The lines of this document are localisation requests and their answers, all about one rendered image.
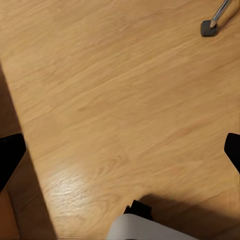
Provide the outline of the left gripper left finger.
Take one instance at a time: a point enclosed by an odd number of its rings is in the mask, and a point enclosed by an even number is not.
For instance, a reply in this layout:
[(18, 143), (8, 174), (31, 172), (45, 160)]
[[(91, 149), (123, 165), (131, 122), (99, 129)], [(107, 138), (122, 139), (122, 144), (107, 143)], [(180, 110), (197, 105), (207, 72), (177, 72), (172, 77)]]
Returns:
[(21, 133), (0, 138), (0, 192), (3, 191), (25, 152), (25, 140)]

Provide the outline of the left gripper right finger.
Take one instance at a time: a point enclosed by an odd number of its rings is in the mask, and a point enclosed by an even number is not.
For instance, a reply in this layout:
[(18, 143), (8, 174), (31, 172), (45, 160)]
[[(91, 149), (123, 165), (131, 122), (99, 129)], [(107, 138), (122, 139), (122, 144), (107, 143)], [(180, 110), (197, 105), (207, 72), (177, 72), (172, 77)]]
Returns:
[(227, 135), (224, 151), (240, 173), (240, 135), (230, 132)]

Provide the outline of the swivel chair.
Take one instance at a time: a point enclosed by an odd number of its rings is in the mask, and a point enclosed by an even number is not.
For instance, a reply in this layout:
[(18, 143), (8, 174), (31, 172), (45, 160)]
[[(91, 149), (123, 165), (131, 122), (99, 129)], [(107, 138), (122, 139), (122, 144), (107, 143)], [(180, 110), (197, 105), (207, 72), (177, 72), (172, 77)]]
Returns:
[(218, 11), (215, 13), (211, 20), (203, 20), (200, 25), (201, 36), (214, 35), (216, 32), (216, 23), (221, 18), (227, 7), (231, 4), (232, 0), (224, 0)]

